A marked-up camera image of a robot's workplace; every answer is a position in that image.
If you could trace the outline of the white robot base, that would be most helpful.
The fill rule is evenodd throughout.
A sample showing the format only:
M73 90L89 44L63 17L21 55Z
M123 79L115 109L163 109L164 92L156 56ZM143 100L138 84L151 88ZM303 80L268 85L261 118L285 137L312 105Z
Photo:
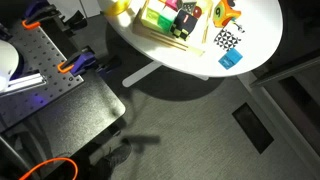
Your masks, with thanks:
M19 64L19 54L9 42L0 40L0 92L8 87L12 74Z

